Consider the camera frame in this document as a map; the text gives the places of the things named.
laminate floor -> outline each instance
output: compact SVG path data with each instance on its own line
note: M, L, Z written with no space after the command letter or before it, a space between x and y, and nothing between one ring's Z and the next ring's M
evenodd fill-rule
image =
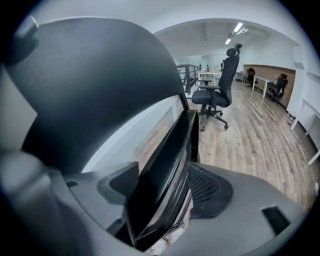
M232 104L223 108L224 124L210 117L204 132L199 132L201 163L262 178L287 195L303 209L309 209L315 200L315 182L320 180L320 165L311 142L285 110L262 98L260 91L246 89L242 82L232 84ZM190 109L200 111L201 106L188 100ZM177 101L178 115L182 111ZM200 126L205 117L200 117ZM142 169L169 130L166 116L148 136L146 145L137 150Z

